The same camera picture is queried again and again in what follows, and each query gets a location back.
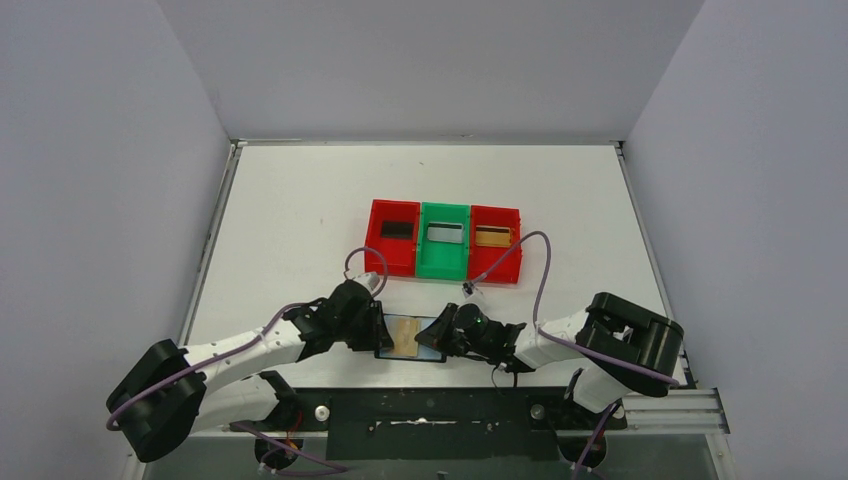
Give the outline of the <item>black leather card holder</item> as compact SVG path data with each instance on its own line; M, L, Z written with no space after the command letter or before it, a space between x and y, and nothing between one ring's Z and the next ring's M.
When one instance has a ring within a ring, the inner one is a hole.
M394 315L389 314L385 316L386 325L389 329L391 337L393 339L394 333L394 325L397 320L411 317L417 318L420 321L420 329L419 332L428 327L434 320L434 317L425 317L425 316L407 316L407 315ZM401 357L393 353L393 349L387 352L376 352L375 357L381 360L397 360L397 361L415 361L415 362L431 362L431 363L444 363L447 359L447 356L443 353L440 353L436 350L428 348L426 346L422 346L419 344L418 355L413 358Z

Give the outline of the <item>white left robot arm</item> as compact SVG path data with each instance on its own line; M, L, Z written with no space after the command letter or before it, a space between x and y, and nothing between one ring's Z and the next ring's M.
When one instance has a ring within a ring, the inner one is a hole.
M106 401L106 427L122 433L139 461L158 460L191 434L246 421L283 429L297 417L294 389L277 372L344 343L377 351L388 337L374 272L328 297L281 308L263 327L218 341L148 348Z

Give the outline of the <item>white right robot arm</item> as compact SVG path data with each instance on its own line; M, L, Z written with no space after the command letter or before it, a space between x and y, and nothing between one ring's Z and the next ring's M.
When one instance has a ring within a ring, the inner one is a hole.
M415 340L445 356L483 361L514 375L586 359L562 400L567 421L585 427L631 392L666 396L677 383L673 372L683 338L675 321L601 292L581 311L533 325L499 322L470 295L461 304L447 304Z

